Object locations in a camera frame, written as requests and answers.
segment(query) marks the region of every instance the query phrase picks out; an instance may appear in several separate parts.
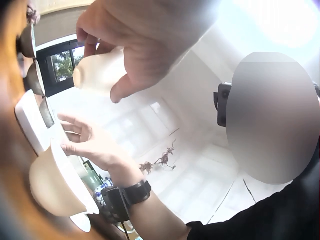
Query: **blue and white vase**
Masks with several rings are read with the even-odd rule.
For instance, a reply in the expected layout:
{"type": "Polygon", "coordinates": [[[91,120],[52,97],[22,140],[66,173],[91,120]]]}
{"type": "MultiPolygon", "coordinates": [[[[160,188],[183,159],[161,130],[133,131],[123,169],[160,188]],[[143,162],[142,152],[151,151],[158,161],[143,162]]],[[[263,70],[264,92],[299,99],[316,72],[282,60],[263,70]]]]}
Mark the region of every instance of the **blue and white vase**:
{"type": "Polygon", "coordinates": [[[99,204],[101,207],[105,206],[106,203],[104,202],[102,195],[101,195],[101,190],[106,188],[106,187],[111,187],[113,186],[112,180],[111,178],[106,177],[103,180],[103,184],[101,184],[99,187],[97,187],[94,191],[93,191],[93,198],[95,200],[95,202],[97,204],[99,204]]]}

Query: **black sleeve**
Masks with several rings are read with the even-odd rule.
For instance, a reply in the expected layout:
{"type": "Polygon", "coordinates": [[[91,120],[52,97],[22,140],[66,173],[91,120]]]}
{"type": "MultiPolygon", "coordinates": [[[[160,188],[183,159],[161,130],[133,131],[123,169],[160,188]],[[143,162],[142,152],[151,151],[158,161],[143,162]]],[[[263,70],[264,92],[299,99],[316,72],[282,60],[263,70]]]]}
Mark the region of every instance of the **black sleeve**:
{"type": "Polygon", "coordinates": [[[319,240],[319,141],[309,165],[282,191],[225,222],[187,225],[187,240],[319,240]]]}

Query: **black watch strap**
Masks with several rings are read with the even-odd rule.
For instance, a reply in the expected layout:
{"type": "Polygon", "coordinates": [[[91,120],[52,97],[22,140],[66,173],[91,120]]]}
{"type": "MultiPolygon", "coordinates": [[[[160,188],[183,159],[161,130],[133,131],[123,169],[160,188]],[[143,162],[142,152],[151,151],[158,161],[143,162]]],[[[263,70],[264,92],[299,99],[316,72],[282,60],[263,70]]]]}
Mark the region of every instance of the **black watch strap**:
{"type": "Polygon", "coordinates": [[[124,196],[129,205],[145,201],[150,197],[151,186],[148,181],[140,181],[137,184],[123,188],[124,196]]]}

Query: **window frame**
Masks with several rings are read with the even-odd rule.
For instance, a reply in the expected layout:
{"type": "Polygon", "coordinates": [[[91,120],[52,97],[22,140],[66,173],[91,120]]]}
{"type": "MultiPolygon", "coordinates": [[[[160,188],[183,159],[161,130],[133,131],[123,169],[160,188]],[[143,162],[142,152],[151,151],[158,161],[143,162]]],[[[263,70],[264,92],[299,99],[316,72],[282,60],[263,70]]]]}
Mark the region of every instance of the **window frame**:
{"type": "Polygon", "coordinates": [[[39,63],[43,84],[44,84],[44,89],[47,97],[50,97],[66,89],[74,87],[72,77],[69,77],[66,80],[63,80],[61,82],[56,81],[56,74],[55,74],[55,69],[51,63],[51,56],[61,52],[70,51],[71,63],[74,69],[75,62],[74,62],[74,56],[73,56],[72,50],[78,47],[83,47],[83,46],[84,46],[84,43],[78,42],[75,39],[75,40],[59,43],[59,44],[37,51],[37,60],[39,63]]]}

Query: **camera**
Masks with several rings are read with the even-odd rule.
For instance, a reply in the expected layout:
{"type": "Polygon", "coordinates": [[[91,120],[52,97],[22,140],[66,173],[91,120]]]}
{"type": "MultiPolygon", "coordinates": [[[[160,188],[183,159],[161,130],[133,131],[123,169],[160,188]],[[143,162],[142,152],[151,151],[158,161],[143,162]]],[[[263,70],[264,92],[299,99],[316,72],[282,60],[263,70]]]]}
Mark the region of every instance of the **camera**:
{"type": "Polygon", "coordinates": [[[218,92],[213,93],[213,102],[217,114],[217,124],[222,127],[226,127],[226,108],[227,100],[231,90],[231,83],[221,83],[218,86],[218,92]]]}

